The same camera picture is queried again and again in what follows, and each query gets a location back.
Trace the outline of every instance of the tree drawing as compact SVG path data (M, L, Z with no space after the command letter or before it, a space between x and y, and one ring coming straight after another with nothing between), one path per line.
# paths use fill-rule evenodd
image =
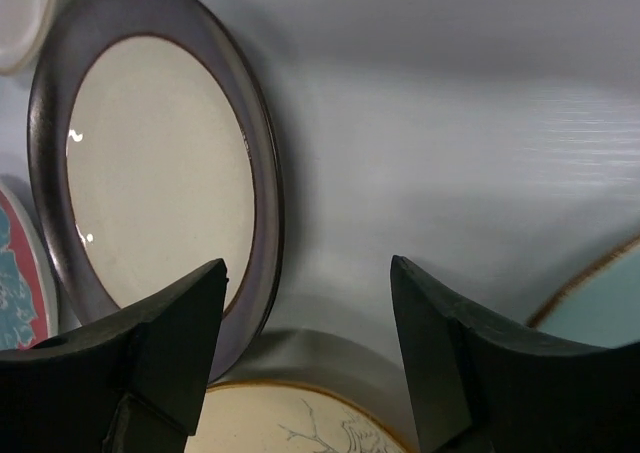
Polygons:
M338 450L318 433L318 424L313 408L302 398L300 401L302 401L307 408L309 419L311 420L311 433L307 434L294 431L283 425L278 426L289 434L287 441L291 441L294 438L304 438L319 448L311 450L309 453L402 453L397 446L389 443L367 418L355 414L346 408L344 412L348 416L348 419L341 420L340 426L349 438L349 449L344 451Z

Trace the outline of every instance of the brown rim edge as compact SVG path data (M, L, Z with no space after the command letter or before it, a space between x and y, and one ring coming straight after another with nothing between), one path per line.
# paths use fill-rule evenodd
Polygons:
M586 269L578 273L571 280L566 282L551 298L549 298L531 317L527 320L526 325L529 328L538 328L540 324L553 311L585 281L591 279L601 270L607 268L611 263L624 256L629 251L640 246L640 235L632 238L622 245L616 246L606 255L591 263Z

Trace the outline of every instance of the gray background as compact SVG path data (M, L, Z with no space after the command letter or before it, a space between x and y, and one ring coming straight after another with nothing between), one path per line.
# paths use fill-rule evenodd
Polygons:
M399 364L393 254L523 320L639 230L638 0L201 1L279 126L288 238L269 329ZM31 204L29 82L0 79L0 173Z

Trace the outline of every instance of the dinner plate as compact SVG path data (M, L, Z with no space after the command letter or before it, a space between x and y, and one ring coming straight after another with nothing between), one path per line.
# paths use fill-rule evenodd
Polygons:
M197 0L76 0L29 104L29 167L57 274L82 323L223 258L211 379L261 330L282 262L283 198L254 75Z
M306 329L264 331L221 382L302 382L360 406L417 448L402 366L363 345Z
M640 238L569 281L529 326L567 340L616 348L640 340Z
M40 238L0 183L0 350L26 349L58 334L58 301Z
M312 386L221 383L204 398L185 453L407 453L394 433L353 403Z

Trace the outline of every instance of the cream plate with tree design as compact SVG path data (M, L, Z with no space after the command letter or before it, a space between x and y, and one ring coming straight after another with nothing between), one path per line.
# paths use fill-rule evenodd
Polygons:
M408 453L358 407L304 385L221 383L205 395L186 453Z

